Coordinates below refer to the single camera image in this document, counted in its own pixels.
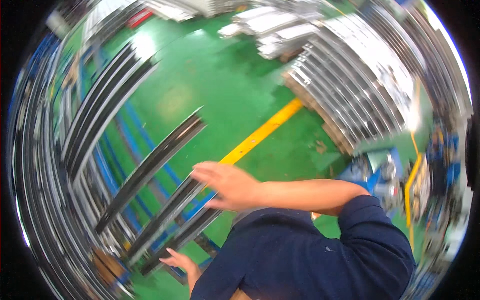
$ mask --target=person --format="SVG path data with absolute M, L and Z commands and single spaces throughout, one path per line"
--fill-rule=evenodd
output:
M 186 255 L 192 300 L 399 299 L 415 269 L 406 236 L 364 188 L 341 180 L 259 182 L 230 165 L 203 162 L 191 176 L 218 192 L 206 206 L 239 212 L 211 264 Z M 310 212 L 338 216 L 340 239 L 314 227 Z

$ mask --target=metal rod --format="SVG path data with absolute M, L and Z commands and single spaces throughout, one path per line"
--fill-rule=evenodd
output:
M 171 221 L 178 216 L 187 204 L 205 187 L 198 181 L 187 177 L 175 190 L 160 212 L 150 220 L 127 252 L 127 265 L 132 266 L 143 252 L 167 229 Z
M 72 165 L 70 174 L 74 182 L 78 179 L 78 174 L 80 174 L 85 167 L 97 141 L 100 139 L 100 136 L 103 134 L 110 121 L 120 110 L 123 103 L 127 101 L 138 86 L 145 81 L 147 77 L 156 70 L 156 68 L 156 64 L 152 65 L 149 61 L 146 61 L 115 94 L 115 101 L 109 101 L 106 103 L 97 114 L 94 124 L 89 128 L 87 136 L 84 137 L 81 148 L 79 149 L 74 164 Z
M 174 156 L 189 140 L 199 133 L 206 124 L 196 110 L 172 131 L 135 169 L 120 187 L 119 192 L 100 218 L 95 230 L 102 232 L 112 218 L 128 204 L 130 199 L 144 186 L 163 165 Z
M 124 62 L 129 54 L 132 52 L 131 44 L 125 45 L 117 55 L 110 61 L 110 63 L 106 66 L 106 68 L 100 73 L 97 80 L 93 84 L 93 86 L 88 91 L 85 100 L 78 108 L 75 118 L 70 126 L 70 130 L 68 131 L 67 137 L 63 144 L 61 159 L 62 161 L 65 159 L 67 154 L 71 151 L 71 143 L 72 135 L 74 134 L 75 130 L 79 130 L 80 127 L 77 127 L 77 124 L 83 122 L 84 118 L 88 114 L 88 111 L 91 107 L 91 103 L 96 100 L 100 92 L 105 88 L 105 85 L 112 79 L 113 75 L 117 71 L 117 69 L 121 66 L 122 62 Z
M 160 250 L 150 257 L 141 269 L 142 275 L 145 276 L 162 265 L 158 259 L 161 257 L 169 257 L 167 248 L 172 248 L 174 250 L 180 249 L 204 231 L 205 228 L 207 228 L 207 226 L 210 225 L 221 213 L 221 210 L 205 207 L 198 211 L 198 213 L 181 227 L 175 237 L 170 239 Z

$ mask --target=yellow stripe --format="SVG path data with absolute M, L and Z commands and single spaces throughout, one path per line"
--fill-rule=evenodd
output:
M 239 161 L 245 154 L 263 141 L 280 125 L 285 123 L 291 116 L 302 108 L 302 103 L 298 98 L 293 99 L 285 105 L 278 113 L 273 115 L 265 124 L 255 130 L 249 137 L 241 142 L 235 149 L 227 154 L 220 163 L 233 165 Z
M 417 108 L 420 108 L 420 79 L 417 78 L 417 90 L 415 91 L 415 103 L 414 105 Z M 415 133 L 411 132 L 410 136 L 412 137 L 413 146 L 415 147 L 415 152 L 419 154 L 419 149 L 417 148 L 417 142 L 415 141 Z
M 408 229 L 408 233 L 409 233 L 409 237 L 410 237 L 410 247 L 412 248 L 412 252 L 414 251 L 414 247 L 413 247 L 413 226 L 410 226 L 410 228 Z
M 408 177 L 407 183 L 405 184 L 405 214 L 407 215 L 407 227 L 410 227 L 410 187 L 413 184 L 415 179 L 415 175 L 417 175 L 420 167 L 420 162 L 422 161 L 422 157 L 417 155 L 417 161 L 413 165 L 412 172 Z
M 413 146 L 415 147 L 415 152 L 417 153 L 417 155 L 419 154 L 419 149 L 417 148 L 417 142 L 415 141 L 415 135 L 413 132 L 411 132 L 410 134 L 412 136 L 412 142 L 413 142 Z

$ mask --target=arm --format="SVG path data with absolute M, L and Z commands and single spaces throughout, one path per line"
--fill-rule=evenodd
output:
M 337 216 L 345 203 L 369 195 L 361 186 L 342 180 L 313 179 L 292 182 L 263 182 L 258 188 L 261 206 L 313 211 Z
M 267 206 L 337 216 L 351 199 L 369 195 L 361 186 L 341 180 L 259 182 L 237 167 L 215 162 L 195 165 L 192 177 L 221 196 L 210 200 L 207 206 L 234 211 Z
M 167 248 L 167 251 L 172 254 L 172 256 L 169 258 L 160 258 L 159 260 L 164 264 L 168 264 L 169 266 L 185 269 L 187 272 L 189 295 L 191 296 L 193 287 L 200 278 L 200 275 L 202 275 L 202 271 L 198 265 L 194 263 L 193 260 L 191 260 L 191 258 L 187 255 L 178 253 L 170 248 Z

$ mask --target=wooden pallet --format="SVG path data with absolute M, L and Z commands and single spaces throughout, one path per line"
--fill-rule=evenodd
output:
M 303 106 L 309 110 L 314 110 L 322 119 L 324 124 L 322 125 L 323 130 L 328 134 L 328 136 L 335 143 L 337 148 L 341 153 L 353 155 L 353 147 L 350 142 L 347 140 L 340 128 L 335 124 L 329 114 L 318 104 L 317 101 L 310 95 L 303 86 L 301 86 L 295 79 L 290 76 L 288 72 L 284 72 L 282 77 L 285 79 L 285 86 L 288 87 L 300 101 Z
M 280 61 L 282 63 L 287 63 L 291 59 L 297 57 L 297 55 L 299 55 L 302 52 L 303 52 L 303 47 L 300 47 L 300 48 L 298 48 L 296 50 L 293 50 L 293 51 L 285 52 L 280 56 Z

